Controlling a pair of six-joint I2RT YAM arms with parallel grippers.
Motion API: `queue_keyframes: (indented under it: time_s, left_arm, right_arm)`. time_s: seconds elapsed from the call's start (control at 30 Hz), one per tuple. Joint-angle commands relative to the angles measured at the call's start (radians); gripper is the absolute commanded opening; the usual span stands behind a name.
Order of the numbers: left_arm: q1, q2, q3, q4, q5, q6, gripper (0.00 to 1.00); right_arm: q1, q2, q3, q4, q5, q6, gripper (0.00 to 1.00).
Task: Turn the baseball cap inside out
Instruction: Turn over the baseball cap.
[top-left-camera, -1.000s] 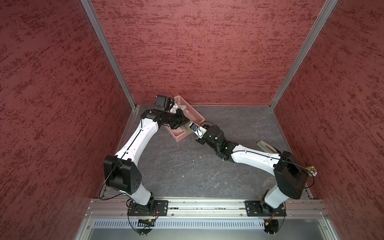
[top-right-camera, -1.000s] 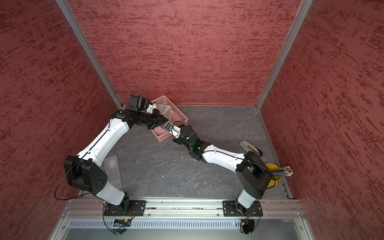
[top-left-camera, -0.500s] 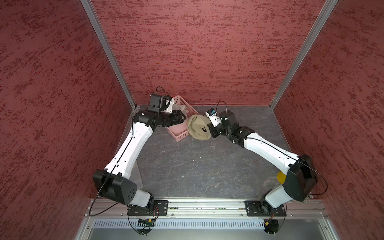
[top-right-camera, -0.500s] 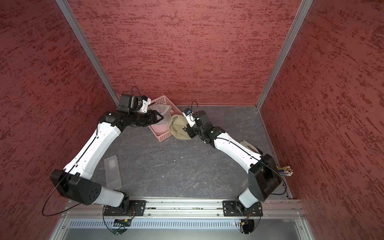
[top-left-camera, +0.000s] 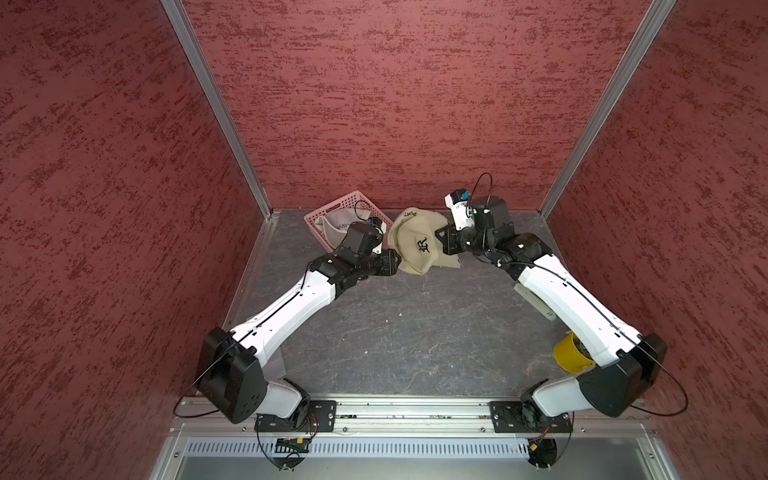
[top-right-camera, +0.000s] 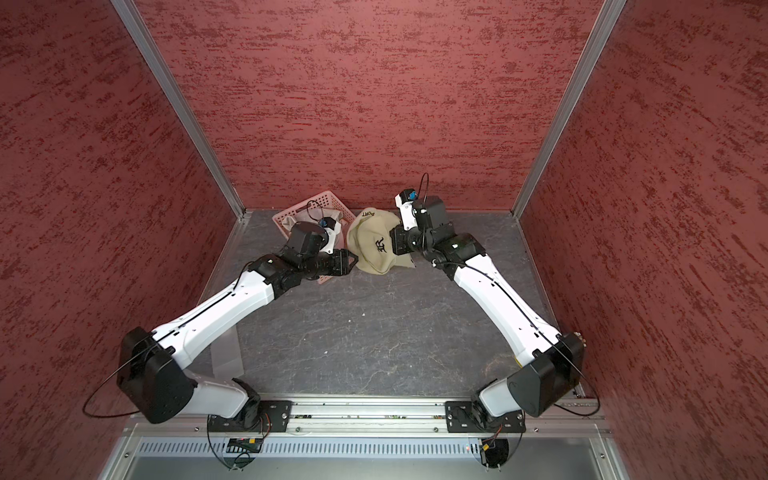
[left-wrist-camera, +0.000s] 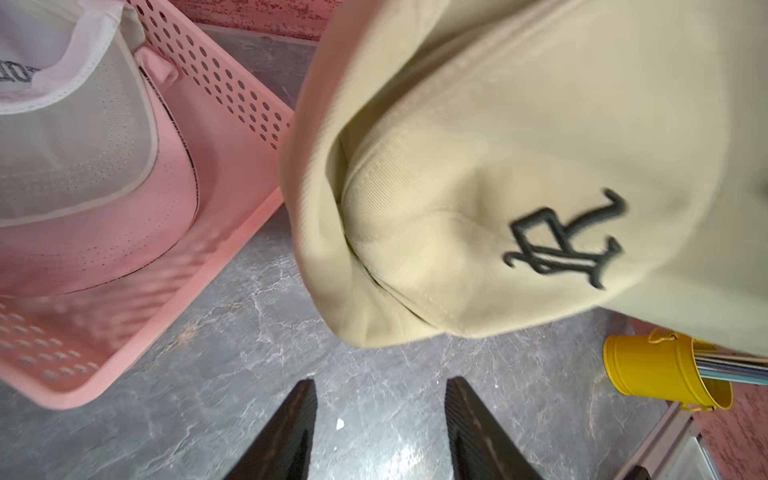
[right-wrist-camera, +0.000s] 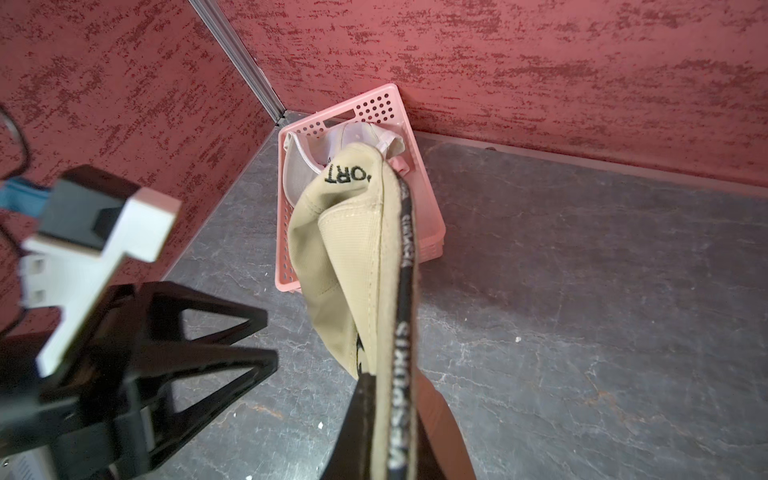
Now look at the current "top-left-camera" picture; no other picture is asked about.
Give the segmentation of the beige baseball cap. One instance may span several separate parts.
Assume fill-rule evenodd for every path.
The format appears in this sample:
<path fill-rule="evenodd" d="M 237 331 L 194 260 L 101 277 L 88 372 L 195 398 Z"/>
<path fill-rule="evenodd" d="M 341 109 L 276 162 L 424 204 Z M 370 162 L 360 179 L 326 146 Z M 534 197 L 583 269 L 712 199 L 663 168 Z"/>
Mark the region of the beige baseball cap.
<path fill-rule="evenodd" d="M 401 257 L 399 269 L 414 275 L 426 275 L 433 267 L 459 268 L 457 255 L 443 252 L 435 232 L 448 225 L 441 213 L 415 207 L 404 210 L 393 222 L 388 245 Z"/>

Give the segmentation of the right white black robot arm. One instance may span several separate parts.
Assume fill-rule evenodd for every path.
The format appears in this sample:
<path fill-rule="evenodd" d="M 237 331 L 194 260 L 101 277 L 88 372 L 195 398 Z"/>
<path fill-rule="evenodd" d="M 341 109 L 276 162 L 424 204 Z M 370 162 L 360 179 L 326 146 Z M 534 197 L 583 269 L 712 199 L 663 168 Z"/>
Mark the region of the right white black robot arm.
<path fill-rule="evenodd" d="M 538 236 L 516 232 L 502 199 L 474 199 L 459 189 L 445 203 L 453 222 L 435 233 L 444 253 L 468 252 L 505 271 L 569 328 L 593 362 L 582 373 L 529 389 L 521 398 L 523 419 L 536 425 L 590 409 L 618 417 L 654 384 L 664 369 L 666 343 L 613 314 Z"/>

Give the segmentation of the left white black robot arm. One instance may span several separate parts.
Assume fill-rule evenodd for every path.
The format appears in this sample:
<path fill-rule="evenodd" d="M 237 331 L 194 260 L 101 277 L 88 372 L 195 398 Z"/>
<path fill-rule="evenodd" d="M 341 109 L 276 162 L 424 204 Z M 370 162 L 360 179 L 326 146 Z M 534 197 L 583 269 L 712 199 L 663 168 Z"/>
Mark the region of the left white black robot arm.
<path fill-rule="evenodd" d="M 276 301 L 229 330 L 211 330 L 192 387 L 233 424 L 265 415 L 289 422 L 294 430 L 306 428 L 309 394 L 288 379 L 269 380 L 265 365 L 311 316 L 358 282 L 397 273 L 402 258 L 383 240 L 375 225 L 352 223 L 341 244 L 308 262 L 297 283 Z"/>

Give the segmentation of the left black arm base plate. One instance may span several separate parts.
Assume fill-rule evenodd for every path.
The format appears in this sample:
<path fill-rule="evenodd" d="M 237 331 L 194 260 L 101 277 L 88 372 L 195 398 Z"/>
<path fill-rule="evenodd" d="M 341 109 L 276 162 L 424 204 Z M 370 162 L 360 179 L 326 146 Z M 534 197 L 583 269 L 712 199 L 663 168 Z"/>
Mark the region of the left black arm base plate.
<path fill-rule="evenodd" d="M 315 434 L 332 432 L 338 403 L 333 400 L 309 400 L 299 405 L 288 418 L 258 415 L 256 427 L 260 432 Z"/>

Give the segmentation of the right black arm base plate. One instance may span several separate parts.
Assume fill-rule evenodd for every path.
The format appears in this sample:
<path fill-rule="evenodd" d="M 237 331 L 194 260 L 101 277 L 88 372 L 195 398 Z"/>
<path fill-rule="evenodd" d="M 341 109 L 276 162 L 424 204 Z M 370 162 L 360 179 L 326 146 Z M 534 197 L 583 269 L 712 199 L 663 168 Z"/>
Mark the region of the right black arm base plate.
<path fill-rule="evenodd" d="M 496 433 L 542 435 L 573 431 L 570 416 L 548 417 L 532 402 L 491 401 L 488 406 Z"/>

